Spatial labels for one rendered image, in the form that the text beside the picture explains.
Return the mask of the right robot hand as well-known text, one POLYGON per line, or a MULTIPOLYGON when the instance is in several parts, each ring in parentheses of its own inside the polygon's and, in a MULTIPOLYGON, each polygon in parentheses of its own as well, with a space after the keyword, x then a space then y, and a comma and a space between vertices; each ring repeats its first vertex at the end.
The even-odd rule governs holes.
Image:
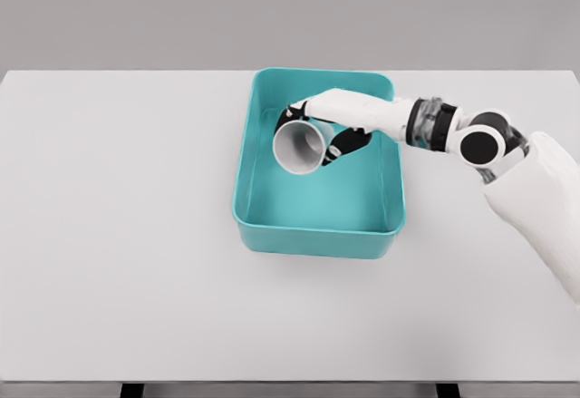
POLYGON ((392 102, 333 88, 288 104, 278 118, 275 133, 289 121, 311 119, 331 123, 335 130, 320 167, 368 145, 374 131, 398 140, 405 123, 392 102))

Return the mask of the white paper cup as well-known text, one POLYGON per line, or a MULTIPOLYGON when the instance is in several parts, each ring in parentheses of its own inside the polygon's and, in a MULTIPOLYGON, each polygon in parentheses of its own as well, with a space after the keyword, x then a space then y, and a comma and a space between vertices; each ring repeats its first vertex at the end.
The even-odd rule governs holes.
POLYGON ((328 122, 316 119, 289 121, 275 132, 275 160, 291 174, 310 174, 322 165, 334 135, 334 127, 328 122))

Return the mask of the teal plastic basket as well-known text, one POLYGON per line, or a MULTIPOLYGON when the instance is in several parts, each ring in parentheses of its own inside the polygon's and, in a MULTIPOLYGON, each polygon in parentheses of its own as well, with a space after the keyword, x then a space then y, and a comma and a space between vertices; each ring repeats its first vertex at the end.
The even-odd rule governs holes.
POLYGON ((375 132, 369 145, 307 175, 276 161, 272 140, 291 102, 333 87, 390 101, 392 81, 369 72, 266 68, 253 78, 232 212, 255 251, 382 257, 406 219, 400 145, 375 132))

